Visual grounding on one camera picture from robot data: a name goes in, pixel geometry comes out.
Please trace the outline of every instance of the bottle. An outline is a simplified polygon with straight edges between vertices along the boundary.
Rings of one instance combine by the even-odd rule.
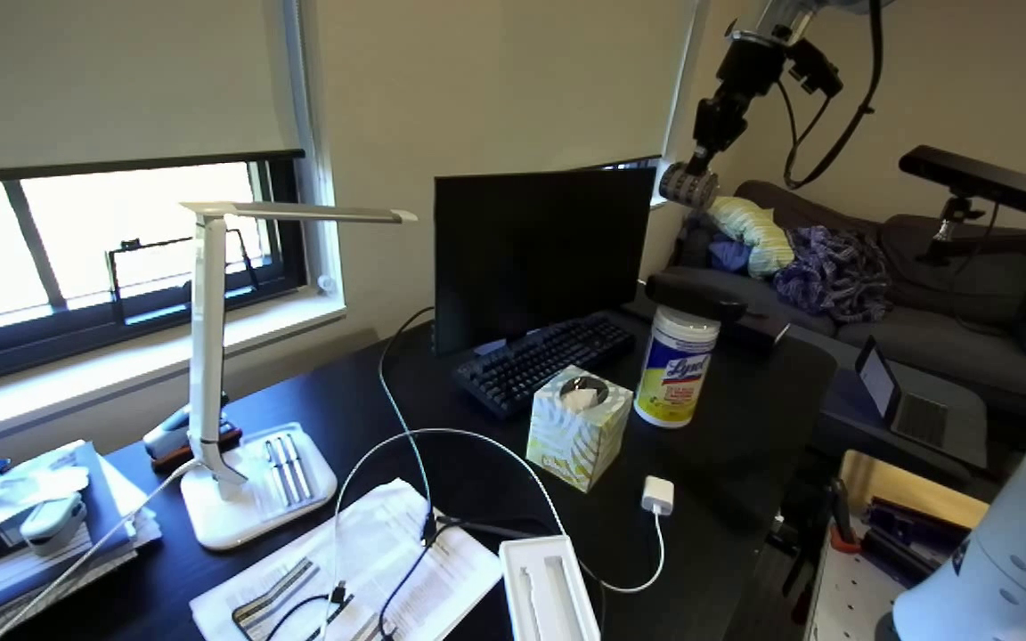
[[[635,412],[657,426],[692,422],[717,338],[721,320],[659,307],[635,390]]]

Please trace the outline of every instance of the laptop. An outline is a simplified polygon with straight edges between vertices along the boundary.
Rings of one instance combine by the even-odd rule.
[[[946,429],[950,422],[946,410],[937,402],[905,396],[895,365],[884,358],[873,338],[859,352],[855,372],[867,396],[873,397],[884,426],[925,448],[937,448],[943,456],[967,458],[973,466],[987,466],[983,422],[961,422],[958,429]]]

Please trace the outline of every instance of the white box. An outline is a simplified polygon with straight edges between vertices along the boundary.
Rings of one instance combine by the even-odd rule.
[[[588,492],[618,458],[632,415],[632,387],[562,365],[534,396],[525,456]]]
[[[501,541],[515,641],[597,641],[597,622],[566,533]]]

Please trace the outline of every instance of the power adapter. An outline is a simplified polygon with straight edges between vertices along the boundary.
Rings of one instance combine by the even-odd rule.
[[[644,476],[641,510],[647,510],[657,517],[670,517],[677,510],[677,485],[667,479],[667,476],[647,473]]]

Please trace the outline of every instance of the black cable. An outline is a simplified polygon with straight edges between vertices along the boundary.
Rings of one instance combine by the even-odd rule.
[[[274,634],[278,634],[300,608],[305,608],[305,605],[312,605],[312,602],[330,602],[330,599],[329,599],[329,593],[305,593],[305,599],[300,599],[289,612],[278,617],[278,622],[270,628],[268,641],[274,641]]]
[[[792,178],[792,171],[783,174],[792,187],[804,187],[808,180],[822,178],[827,167],[837,160],[837,154],[855,134],[855,127],[861,124],[861,117],[873,114],[873,95],[876,95],[876,85],[881,85],[881,75],[884,75],[884,16],[881,16],[881,10],[884,10],[884,0],[870,0],[870,42],[873,42],[870,90],[867,90],[855,117],[837,134],[837,142],[822,154],[822,160],[804,178]]]
[[[796,117],[796,103],[792,103],[792,94],[787,94],[787,85],[783,85],[781,78],[777,78],[774,85],[777,85],[777,95],[783,95],[783,105],[787,105],[792,154],[796,154],[796,145],[797,145],[797,117]]]
[[[386,641],[391,636],[391,634],[386,629],[386,612],[387,612],[391,602],[400,599],[404,584],[416,574],[419,558],[426,558],[426,552],[437,543],[443,530],[450,530],[450,528],[437,528],[437,530],[436,530],[436,537],[416,552],[416,558],[411,561],[411,570],[400,577],[400,584],[391,586],[391,593],[382,602],[376,622],[373,622],[376,636],[386,636]]]
[[[804,127],[797,132],[797,117],[796,117],[796,103],[792,103],[792,94],[787,85],[777,78],[774,83],[777,94],[783,95],[783,105],[787,105],[787,124],[792,124],[792,148],[787,148],[787,164],[783,164],[783,178],[787,186],[796,180],[796,164],[797,164],[797,154],[803,154],[803,142],[813,134],[813,127],[822,121],[822,114],[830,111],[835,95],[827,95],[821,103],[821,111],[804,121]]]

